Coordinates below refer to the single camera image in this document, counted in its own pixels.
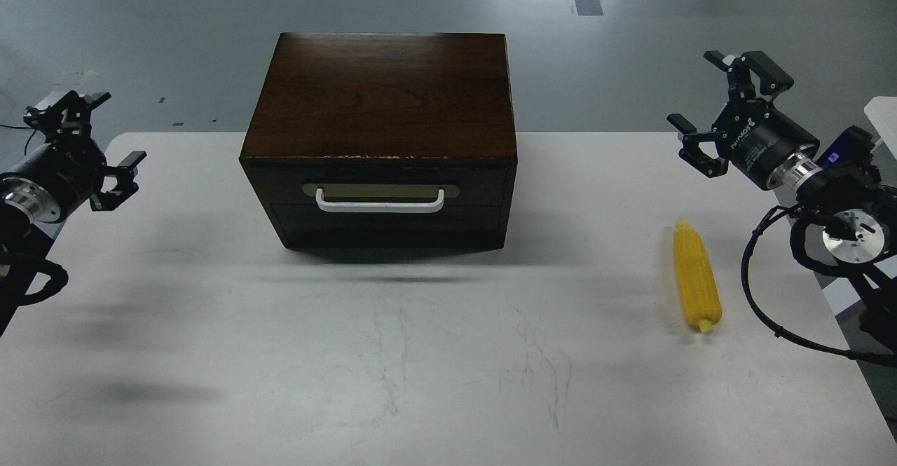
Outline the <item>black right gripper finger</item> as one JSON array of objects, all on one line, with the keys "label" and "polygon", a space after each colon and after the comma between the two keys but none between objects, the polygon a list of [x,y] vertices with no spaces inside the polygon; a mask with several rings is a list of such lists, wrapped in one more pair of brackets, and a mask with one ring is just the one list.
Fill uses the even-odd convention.
[{"label": "black right gripper finger", "polygon": [[704,52],[704,58],[726,73],[727,95],[731,102],[754,99],[759,95],[768,97],[772,102],[795,85],[793,77],[762,51],[733,56],[708,50]]},{"label": "black right gripper finger", "polygon": [[727,138],[727,133],[714,130],[714,128],[708,132],[699,132],[695,125],[682,114],[669,114],[666,116],[666,120],[679,131],[682,148],[678,152],[678,156],[682,160],[708,178],[719,177],[728,172],[730,160],[726,156],[712,158],[699,146],[706,142],[722,144]]}]

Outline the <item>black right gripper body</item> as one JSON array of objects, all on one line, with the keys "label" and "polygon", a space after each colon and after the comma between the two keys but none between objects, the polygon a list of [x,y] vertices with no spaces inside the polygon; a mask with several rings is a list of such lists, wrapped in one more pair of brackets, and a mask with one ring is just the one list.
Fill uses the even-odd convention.
[{"label": "black right gripper body", "polygon": [[819,140],[763,98],[728,102],[712,124],[724,134],[718,153],[734,163],[754,185],[778,187],[773,173],[791,154],[815,156]]}]

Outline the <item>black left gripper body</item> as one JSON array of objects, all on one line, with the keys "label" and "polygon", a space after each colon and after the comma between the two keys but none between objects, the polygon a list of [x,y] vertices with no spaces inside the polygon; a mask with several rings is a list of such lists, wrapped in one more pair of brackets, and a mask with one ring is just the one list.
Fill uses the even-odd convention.
[{"label": "black left gripper body", "polygon": [[106,164],[91,139],[43,144],[2,173],[2,205],[31,223],[61,223],[102,187]]}]

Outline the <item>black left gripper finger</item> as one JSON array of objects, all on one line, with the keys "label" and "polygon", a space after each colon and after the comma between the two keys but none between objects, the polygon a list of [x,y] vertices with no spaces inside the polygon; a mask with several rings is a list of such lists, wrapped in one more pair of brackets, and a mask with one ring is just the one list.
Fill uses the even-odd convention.
[{"label": "black left gripper finger", "polygon": [[[100,168],[98,186],[90,195],[90,208],[94,212],[110,212],[136,194],[139,186],[137,166],[147,157],[145,151],[134,151],[128,154],[117,166],[104,165]],[[103,191],[105,179],[114,179],[111,189]]]},{"label": "black left gripper finger", "polygon": [[111,98],[110,92],[80,95],[76,90],[54,90],[35,107],[25,109],[25,125],[45,137],[45,143],[74,138],[92,139],[92,111]]}]

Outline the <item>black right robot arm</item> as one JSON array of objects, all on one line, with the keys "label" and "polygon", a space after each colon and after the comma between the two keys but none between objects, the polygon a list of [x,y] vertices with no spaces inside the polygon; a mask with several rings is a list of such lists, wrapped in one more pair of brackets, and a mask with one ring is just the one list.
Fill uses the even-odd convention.
[{"label": "black right robot arm", "polygon": [[[667,120],[679,131],[679,157],[707,177],[733,165],[763,191],[791,189],[795,204],[776,205],[753,230],[744,249],[744,296],[776,337],[823,353],[878,366],[895,366],[895,278],[878,268],[895,256],[895,188],[872,163],[872,136],[846,128],[825,151],[819,140],[774,106],[794,80],[765,52],[737,56],[717,50],[705,60],[727,77],[727,102],[711,129],[701,132],[681,114]],[[766,316],[750,290],[749,264],[757,242],[781,217],[790,217],[789,247],[798,264],[849,281],[863,304],[861,331],[886,355],[838,349],[798,336]]]}]

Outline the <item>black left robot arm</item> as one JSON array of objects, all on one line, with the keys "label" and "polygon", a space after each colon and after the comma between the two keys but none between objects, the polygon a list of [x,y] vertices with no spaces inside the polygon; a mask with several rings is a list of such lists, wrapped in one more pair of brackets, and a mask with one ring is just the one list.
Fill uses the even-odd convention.
[{"label": "black left robot arm", "polygon": [[3,329],[16,310],[47,300],[69,281],[48,260],[53,240],[39,224],[60,224],[83,203],[112,211],[138,191],[137,166],[146,153],[129,153],[111,166],[92,138],[92,112],[109,98],[108,92],[68,90],[26,108],[25,125],[45,141],[1,176]]}]

